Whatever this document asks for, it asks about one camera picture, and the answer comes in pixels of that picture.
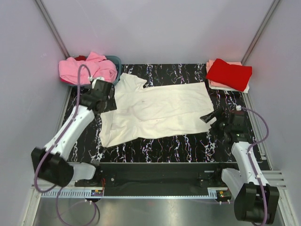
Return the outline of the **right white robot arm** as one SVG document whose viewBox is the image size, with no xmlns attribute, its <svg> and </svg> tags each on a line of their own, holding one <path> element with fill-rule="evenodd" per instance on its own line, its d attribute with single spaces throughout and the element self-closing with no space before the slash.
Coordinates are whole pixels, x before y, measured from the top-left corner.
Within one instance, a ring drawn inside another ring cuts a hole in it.
<svg viewBox="0 0 301 226">
<path fill-rule="evenodd" d="M 263 175 L 253 152 L 252 143 L 244 127 L 247 108 L 237 106 L 226 113 L 222 108 L 202 116 L 210 125 L 210 132 L 231 146 L 238 169 L 225 168 L 214 174 L 218 186 L 227 185 L 234 198 L 234 213 L 238 221 L 250 222 L 254 226 L 273 224 L 279 200 L 279 190 L 271 186 Z"/>
</svg>

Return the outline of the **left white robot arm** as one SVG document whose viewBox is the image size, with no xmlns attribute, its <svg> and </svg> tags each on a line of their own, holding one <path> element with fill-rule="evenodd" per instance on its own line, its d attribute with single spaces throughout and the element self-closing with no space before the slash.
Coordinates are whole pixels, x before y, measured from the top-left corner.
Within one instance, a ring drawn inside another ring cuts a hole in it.
<svg viewBox="0 0 301 226">
<path fill-rule="evenodd" d="M 78 94 L 76 106 L 57 134 L 43 148 L 33 149 L 34 182 L 40 178 L 60 187 L 78 180 L 85 180 L 91 186 L 100 184 L 102 175 L 96 172 L 95 165 L 71 163 L 68 158 L 74 144 L 95 116 L 117 109 L 114 94 L 114 84 L 101 79 L 93 80 L 88 92 Z"/>
</svg>

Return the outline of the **folded red t shirt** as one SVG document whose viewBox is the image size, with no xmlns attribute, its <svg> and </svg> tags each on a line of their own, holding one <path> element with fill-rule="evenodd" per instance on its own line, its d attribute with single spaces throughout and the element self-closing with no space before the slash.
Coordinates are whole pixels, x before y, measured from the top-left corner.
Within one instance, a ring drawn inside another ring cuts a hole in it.
<svg viewBox="0 0 301 226">
<path fill-rule="evenodd" d="M 218 58 L 206 63 L 206 72 L 210 88 L 247 93 L 253 69 L 242 66 L 240 62 L 226 62 Z"/>
</svg>

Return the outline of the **red t shirt in basket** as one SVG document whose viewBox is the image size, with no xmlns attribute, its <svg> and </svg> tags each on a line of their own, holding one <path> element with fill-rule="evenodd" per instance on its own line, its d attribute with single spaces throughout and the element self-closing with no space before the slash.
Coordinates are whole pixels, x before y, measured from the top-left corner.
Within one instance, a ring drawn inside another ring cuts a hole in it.
<svg viewBox="0 0 301 226">
<path fill-rule="evenodd" d="M 76 60 L 76 61 L 85 61 L 86 60 L 86 56 L 78 56 L 78 57 L 75 57 L 74 59 Z"/>
</svg>

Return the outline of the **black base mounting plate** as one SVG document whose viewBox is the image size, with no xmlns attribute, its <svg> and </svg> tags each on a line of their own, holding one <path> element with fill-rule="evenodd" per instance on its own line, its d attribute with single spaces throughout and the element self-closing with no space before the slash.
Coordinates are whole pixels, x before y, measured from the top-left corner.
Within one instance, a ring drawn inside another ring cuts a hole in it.
<svg viewBox="0 0 301 226">
<path fill-rule="evenodd" d="M 69 186 L 104 186 L 105 197 L 208 195 L 208 188 L 227 189 L 221 174 L 232 163 L 100 163 L 92 180 Z"/>
</svg>

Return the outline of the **aluminium frame rail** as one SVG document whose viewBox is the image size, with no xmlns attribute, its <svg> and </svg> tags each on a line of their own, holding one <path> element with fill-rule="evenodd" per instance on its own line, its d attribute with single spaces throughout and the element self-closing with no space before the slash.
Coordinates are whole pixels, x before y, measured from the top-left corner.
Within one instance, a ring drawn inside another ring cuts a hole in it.
<svg viewBox="0 0 301 226">
<path fill-rule="evenodd" d="M 263 170 L 259 173 L 259 176 L 264 186 L 269 184 L 270 186 L 277 187 L 278 189 L 286 189 L 283 174 L 279 170 Z"/>
</svg>

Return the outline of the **left aluminium corner post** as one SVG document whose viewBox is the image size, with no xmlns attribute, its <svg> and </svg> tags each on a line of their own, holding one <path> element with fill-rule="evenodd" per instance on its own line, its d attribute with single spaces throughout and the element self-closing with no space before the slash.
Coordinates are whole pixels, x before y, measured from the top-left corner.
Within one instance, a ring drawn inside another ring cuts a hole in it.
<svg viewBox="0 0 301 226">
<path fill-rule="evenodd" d="M 49 11 L 47 10 L 44 2 L 42 0 L 33 0 L 34 3 L 36 4 L 36 6 L 38 7 L 38 10 L 40 11 L 41 15 L 43 16 L 50 32 L 52 33 L 61 53 L 64 55 L 65 58 L 69 58 L 70 54 L 69 51 L 67 50 L 63 39 L 61 38 L 52 18 L 51 15 L 49 13 Z"/>
</svg>

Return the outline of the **aluminium corner post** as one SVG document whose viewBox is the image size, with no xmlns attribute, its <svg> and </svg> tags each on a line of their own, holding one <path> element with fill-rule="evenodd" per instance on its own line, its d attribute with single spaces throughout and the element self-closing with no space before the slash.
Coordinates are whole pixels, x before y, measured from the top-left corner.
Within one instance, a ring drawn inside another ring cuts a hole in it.
<svg viewBox="0 0 301 226">
<path fill-rule="evenodd" d="M 241 64 L 245 65 L 246 62 L 248 61 L 250 55 L 252 54 L 254 48 L 256 47 L 256 44 L 258 43 L 259 39 L 261 38 L 261 36 L 263 35 L 265 29 L 267 28 L 270 20 L 272 19 L 274 13 L 276 12 L 278 6 L 280 5 L 282 1 L 281 0 L 273 0 L 268 11 L 266 12 L 262 22 L 260 23 L 250 45 L 248 46 L 242 60 L 241 60 Z"/>
<path fill-rule="evenodd" d="M 34 3 L 36 4 L 36 6 L 38 7 L 38 10 L 40 11 L 41 15 L 43 16 L 50 32 L 52 33 L 61 53 L 64 55 L 65 58 L 69 58 L 70 54 L 69 51 L 67 50 L 63 39 L 61 38 L 52 18 L 51 15 L 49 13 L 49 11 L 47 10 L 44 2 L 42 0 L 33 0 Z"/>
</svg>

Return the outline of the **right aluminium corner post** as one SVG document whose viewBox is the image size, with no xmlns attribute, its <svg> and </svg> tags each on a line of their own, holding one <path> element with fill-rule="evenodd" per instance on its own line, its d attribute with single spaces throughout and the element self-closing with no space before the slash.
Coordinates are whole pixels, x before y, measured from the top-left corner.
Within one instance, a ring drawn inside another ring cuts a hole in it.
<svg viewBox="0 0 301 226">
<path fill-rule="evenodd" d="M 262 22 L 260 23 L 250 45 L 248 46 L 242 60 L 241 60 L 241 64 L 245 65 L 246 62 L 248 61 L 250 55 L 252 54 L 254 48 L 256 47 L 256 44 L 258 43 L 259 39 L 261 38 L 261 36 L 263 35 L 265 29 L 267 28 L 270 20 L 272 19 L 274 13 L 276 12 L 278 6 L 280 5 L 282 1 L 281 0 L 273 0 L 268 11 L 266 12 Z"/>
</svg>

